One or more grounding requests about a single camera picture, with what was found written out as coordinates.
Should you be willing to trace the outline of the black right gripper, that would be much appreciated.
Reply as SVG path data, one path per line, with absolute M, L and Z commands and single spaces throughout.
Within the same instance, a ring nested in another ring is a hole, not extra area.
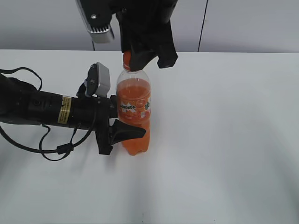
M 143 70 L 158 57 L 159 68 L 173 67 L 178 55 L 175 50 L 171 15 L 175 0 L 111 0 L 112 13 L 120 26 L 121 51 L 131 52 L 131 71 Z

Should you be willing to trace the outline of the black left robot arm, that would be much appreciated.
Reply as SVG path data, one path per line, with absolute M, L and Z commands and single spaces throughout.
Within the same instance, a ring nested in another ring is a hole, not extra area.
M 32 84 L 10 77 L 14 70 L 0 71 L 0 120 L 14 125 L 35 125 L 47 129 L 50 126 L 87 130 L 84 137 L 73 143 L 62 144 L 56 149 L 45 150 L 42 142 L 34 149 L 17 143 L 3 129 L 0 134 L 12 145 L 26 151 L 41 154 L 61 154 L 66 158 L 75 147 L 82 144 L 91 132 L 95 132 L 99 154 L 109 155 L 113 145 L 125 140 L 142 138 L 146 131 L 119 120 L 113 125 L 109 120 L 117 118 L 116 96 L 88 95 L 95 91 L 95 72 L 89 71 L 76 97 L 42 91 Z

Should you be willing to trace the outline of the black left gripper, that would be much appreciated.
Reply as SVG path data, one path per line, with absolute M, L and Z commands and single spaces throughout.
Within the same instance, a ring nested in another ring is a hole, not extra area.
M 144 137 L 145 129 L 125 124 L 118 119 L 112 126 L 109 125 L 109 120 L 117 117 L 116 100 L 115 95 L 109 98 L 72 98 L 70 127 L 87 130 L 84 137 L 73 144 L 74 147 L 82 144 L 91 132 L 95 132 L 99 154 L 109 155 L 112 145 Z

